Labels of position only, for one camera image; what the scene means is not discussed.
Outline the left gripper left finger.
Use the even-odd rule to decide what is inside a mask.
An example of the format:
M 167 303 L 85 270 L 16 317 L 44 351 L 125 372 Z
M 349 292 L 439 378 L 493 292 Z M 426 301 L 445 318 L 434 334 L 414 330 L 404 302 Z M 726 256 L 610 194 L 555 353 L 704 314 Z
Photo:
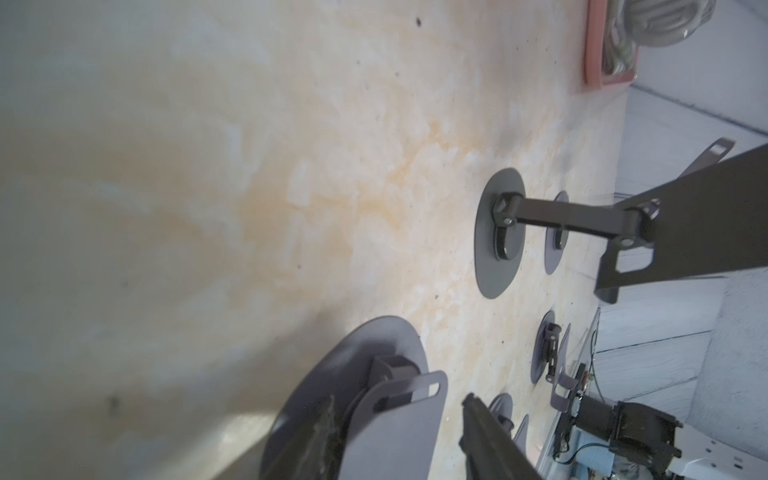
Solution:
M 337 479 L 343 439 L 333 395 L 308 410 L 291 433 L 268 438 L 261 479 Z

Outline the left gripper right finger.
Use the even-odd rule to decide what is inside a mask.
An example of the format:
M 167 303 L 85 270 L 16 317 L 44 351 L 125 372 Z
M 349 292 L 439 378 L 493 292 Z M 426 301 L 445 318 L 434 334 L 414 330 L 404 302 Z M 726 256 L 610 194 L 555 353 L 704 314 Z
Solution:
M 474 480 L 539 480 L 541 476 L 523 451 L 473 393 L 462 402 L 466 478 Z

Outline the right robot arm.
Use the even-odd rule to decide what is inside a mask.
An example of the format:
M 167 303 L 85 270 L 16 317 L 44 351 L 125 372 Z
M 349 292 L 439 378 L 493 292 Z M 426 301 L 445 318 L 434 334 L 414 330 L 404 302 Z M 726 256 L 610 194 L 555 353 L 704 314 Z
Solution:
M 645 467 L 654 479 L 765 479 L 767 462 L 717 441 L 653 407 L 576 395 L 562 413 L 554 434 L 552 458 L 570 449 L 572 432 L 595 438 L 588 450 L 604 447 Z

